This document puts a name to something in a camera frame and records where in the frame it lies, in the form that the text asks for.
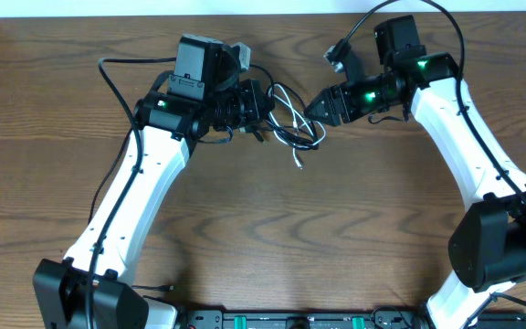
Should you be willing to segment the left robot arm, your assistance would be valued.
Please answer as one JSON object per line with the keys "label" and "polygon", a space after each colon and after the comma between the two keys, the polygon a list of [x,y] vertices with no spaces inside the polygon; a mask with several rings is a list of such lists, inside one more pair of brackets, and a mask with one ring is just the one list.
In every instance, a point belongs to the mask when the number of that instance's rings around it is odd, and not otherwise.
{"label": "left robot arm", "polygon": [[242,80],[250,48],[183,35],[174,68],[126,109],[129,143],[86,230],[62,261],[33,276],[47,328],[176,328],[178,309],[133,289],[146,236],[163,199],[210,131],[229,142],[262,122],[273,103],[257,80]]}

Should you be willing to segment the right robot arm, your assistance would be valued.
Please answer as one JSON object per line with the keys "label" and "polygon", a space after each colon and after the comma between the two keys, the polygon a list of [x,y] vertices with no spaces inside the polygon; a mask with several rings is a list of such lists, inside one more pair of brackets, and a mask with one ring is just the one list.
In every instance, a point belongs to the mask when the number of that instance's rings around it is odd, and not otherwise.
{"label": "right robot arm", "polygon": [[411,16],[375,27],[383,72],[369,76],[347,39],[326,52],[344,83],[322,90],[305,109],[315,122],[338,126],[401,106],[432,138],[458,185],[465,216],[448,242],[452,270],[417,311],[414,328],[511,328],[514,318],[485,308],[526,281],[526,174],[507,156],[481,118],[463,64],[430,54]]}

